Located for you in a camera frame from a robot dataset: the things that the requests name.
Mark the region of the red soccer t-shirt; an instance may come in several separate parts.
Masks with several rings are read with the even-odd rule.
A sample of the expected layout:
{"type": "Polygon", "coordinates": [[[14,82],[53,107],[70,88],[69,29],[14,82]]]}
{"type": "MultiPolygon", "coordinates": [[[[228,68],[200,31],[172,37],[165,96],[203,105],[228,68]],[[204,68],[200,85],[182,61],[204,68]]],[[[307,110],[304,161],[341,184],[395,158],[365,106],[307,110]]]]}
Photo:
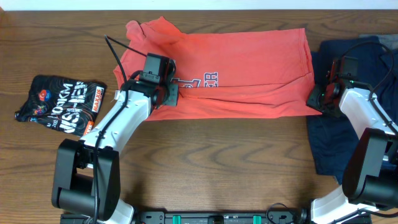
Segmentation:
{"type": "Polygon", "coordinates": [[[150,120],[279,118],[315,115],[306,102],[315,81],[304,29],[186,34],[159,19],[126,26],[129,49],[114,69],[119,84],[144,67],[145,54],[175,60],[176,106],[150,120]]]}

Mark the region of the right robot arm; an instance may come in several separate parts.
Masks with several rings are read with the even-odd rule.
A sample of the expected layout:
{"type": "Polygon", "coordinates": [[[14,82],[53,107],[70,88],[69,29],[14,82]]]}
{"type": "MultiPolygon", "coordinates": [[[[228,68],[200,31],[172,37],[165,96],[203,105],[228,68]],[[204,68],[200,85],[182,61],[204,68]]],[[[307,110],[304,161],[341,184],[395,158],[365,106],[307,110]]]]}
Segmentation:
{"type": "Polygon", "coordinates": [[[397,169],[382,169],[383,163],[397,165],[397,125],[379,104],[374,88],[358,81],[357,71],[356,58],[334,60],[327,85],[316,85],[307,100],[307,106],[323,114],[346,116],[359,139],[342,184],[312,201],[310,223],[354,223],[365,215],[397,217],[389,213],[397,208],[397,169]]]}

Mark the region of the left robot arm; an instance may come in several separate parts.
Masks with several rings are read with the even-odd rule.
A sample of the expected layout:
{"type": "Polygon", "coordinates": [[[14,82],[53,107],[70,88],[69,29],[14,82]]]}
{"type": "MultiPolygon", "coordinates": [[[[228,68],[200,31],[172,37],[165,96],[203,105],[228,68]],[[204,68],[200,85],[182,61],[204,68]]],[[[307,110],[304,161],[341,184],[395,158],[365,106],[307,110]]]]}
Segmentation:
{"type": "Polygon", "coordinates": [[[125,78],[116,103],[89,133],[57,149],[52,205],[61,223],[134,223],[134,207],[120,198],[119,156],[150,114],[176,106],[175,61],[147,54],[144,68],[125,78]]]}

